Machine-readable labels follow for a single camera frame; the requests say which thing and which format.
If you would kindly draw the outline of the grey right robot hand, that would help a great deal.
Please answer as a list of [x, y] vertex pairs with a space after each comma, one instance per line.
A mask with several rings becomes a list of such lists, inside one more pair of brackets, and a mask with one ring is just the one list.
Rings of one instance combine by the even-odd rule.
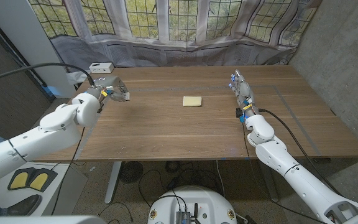
[[247, 118], [259, 114], [254, 101], [254, 92], [238, 69], [231, 75], [231, 82], [228, 86], [234, 92], [239, 105], [236, 108], [237, 118], [244, 122]]

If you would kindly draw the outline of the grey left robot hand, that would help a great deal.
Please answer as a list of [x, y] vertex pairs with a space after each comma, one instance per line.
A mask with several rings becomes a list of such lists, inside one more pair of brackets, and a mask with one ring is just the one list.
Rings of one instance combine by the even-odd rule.
[[125, 83], [114, 75], [95, 79], [94, 84], [86, 92], [95, 96], [99, 101], [107, 96], [113, 101], [130, 100], [130, 92]]

